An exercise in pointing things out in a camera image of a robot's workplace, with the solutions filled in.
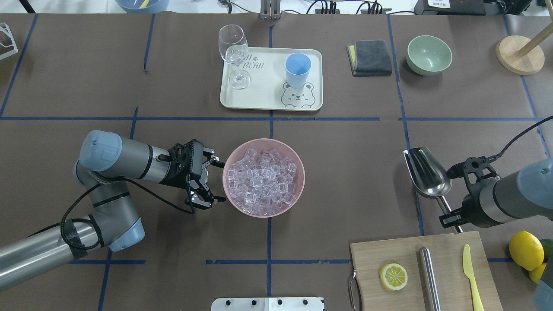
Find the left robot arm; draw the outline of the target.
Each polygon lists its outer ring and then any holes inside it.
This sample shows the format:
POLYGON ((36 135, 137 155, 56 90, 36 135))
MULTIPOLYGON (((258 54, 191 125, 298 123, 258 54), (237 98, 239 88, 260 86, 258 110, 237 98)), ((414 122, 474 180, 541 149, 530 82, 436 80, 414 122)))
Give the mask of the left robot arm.
POLYGON ((144 239, 146 234, 128 183, 138 185, 143 180, 184 189, 185 203, 190 207, 186 214, 225 201, 207 184, 207 168, 211 165, 225 166, 215 151, 199 140, 164 150, 113 132, 89 132, 73 175, 86 189, 76 203, 90 197, 94 211, 71 218, 69 213, 76 207, 73 203, 58 224, 2 247, 2 291, 81 259, 95 249, 107 246, 117 252, 144 239))

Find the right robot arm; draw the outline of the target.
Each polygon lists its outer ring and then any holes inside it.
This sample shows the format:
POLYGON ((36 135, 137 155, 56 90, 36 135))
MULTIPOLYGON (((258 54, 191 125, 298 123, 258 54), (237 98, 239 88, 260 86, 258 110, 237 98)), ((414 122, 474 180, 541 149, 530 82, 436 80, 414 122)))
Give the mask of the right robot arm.
POLYGON ((448 178, 464 179, 468 195, 460 208, 440 216, 444 228, 466 223, 489 228, 537 215, 552 219, 551 158, 503 178, 497 178, 490 163, 485 157, 470 157, 448 169, 448 178))

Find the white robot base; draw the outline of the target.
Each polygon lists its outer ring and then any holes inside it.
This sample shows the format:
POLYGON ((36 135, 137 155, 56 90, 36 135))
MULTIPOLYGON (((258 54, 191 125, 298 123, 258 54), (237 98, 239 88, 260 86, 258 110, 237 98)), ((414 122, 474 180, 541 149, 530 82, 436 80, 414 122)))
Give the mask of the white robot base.
POLYGON ((320 297, 217 298, 212 311, 325 311, 320 297))

